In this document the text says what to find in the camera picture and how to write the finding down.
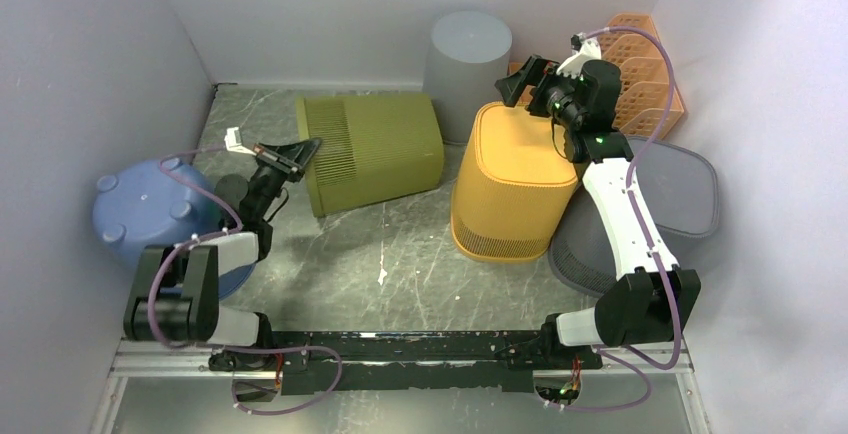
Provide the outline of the light grey plastic bin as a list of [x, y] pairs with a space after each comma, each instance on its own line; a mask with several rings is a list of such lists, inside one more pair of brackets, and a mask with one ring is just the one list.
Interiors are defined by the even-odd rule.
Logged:
[[433, 25], [423, 91], [445, 143], [467, 143], [478, 110], [500, 99], [495, 82], [507, 75], [512, 42], [510, 28], [484, 12], [452, 12]]

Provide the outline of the olive green mesh bin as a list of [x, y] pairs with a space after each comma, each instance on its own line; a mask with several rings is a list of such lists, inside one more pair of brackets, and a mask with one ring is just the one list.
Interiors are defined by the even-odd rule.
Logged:
[[439, 185], [444, 145], [426, 94], [306, 96], [295, 109], [299, 137], [321, 140], [305, 170], [315, 217]]

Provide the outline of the yellow mesh bin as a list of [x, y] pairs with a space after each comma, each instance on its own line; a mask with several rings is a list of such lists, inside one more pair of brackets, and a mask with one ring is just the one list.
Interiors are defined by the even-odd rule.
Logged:
[[481, 107], [451, 196], [451, 234], [462, 254], [521, 263], [546, 253], [579, 184], [564, 135], [523, 105]]

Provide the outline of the blue plastic bin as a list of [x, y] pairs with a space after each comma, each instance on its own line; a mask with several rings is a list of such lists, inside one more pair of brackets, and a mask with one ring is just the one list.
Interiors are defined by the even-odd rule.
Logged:
[[147, 246], [212, 232], [222, 220], [217, 204], [164, 174], [156, 159], [104, 175], [96, 189], [94, 233], [131, 274]]

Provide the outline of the dark grey mesh bin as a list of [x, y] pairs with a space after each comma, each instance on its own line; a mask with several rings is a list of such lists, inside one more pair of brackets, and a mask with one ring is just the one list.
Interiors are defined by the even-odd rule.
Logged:
[[[664, 243], [684, 269], [719, 224], [714, 168], [703, 156], [656, 141], [634, 174]], [[590, 195], [579, 188], [570, 199], [549, 245], [547, 259], [563, 284], [600, 297], [616, 282], [614, 255]]]

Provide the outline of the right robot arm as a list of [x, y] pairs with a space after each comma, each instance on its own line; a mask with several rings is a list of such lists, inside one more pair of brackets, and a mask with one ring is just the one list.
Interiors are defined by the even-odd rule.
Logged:
[[566, 159], [584, 166], [582, 184], [600, 215], [615, 262], [616, 281], [595, 306], [560, 314], [556, 331], [539, 345], [542, 360], [562, 368], [578, 347], [631, 347], [670, 341], [683, 329], [701, 289], [698, 274], [680, 267], [652, 220], [635, 173], [637, 153], [614, 126], [621, 92], [619, 68], [592, 59], [574, 74], [531, 56], [496, 81], [503, 104], [531, 92], [526, 110], [564, 129]]

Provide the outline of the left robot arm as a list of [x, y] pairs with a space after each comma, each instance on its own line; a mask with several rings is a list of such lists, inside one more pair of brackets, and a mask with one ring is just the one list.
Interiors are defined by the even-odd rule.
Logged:
[[210, 345], [216, 350], [209, 359], [212, 370], [282, 367], [285, 355], [268, 317], [223, 307], [219, 279], [266, 259], [273, 237], [271, 221], [278, 212], [272, 204], [286, 205], [287, 184], [304, 177], [321, 146], [321, 139], [308, 138], [285, 145], [257, 143], [247, 149], [238, 131], [231, 129], [224, 150], [252, 157], [256, 169], [250, 177], [224, 176], [214, 190], [174, 173], [166, 159], [160, 160], [163, 174], [212, 201], [223, 217], [214, 231], [143, 250], [124, 314], [125, 336], [157, 341], [170, 349]]

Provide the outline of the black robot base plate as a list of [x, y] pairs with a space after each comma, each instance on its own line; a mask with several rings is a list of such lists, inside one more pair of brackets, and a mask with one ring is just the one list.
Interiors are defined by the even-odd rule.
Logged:
[[531, 393], [542, 371], [571, 374], [603, 362], [590, 347], [566, 347], [552, 329], [507, 331], [275, 331], [259, 354], [224, 350], [212, 372], [268, 373], [285, 395], [334, 391], [499, 388]]

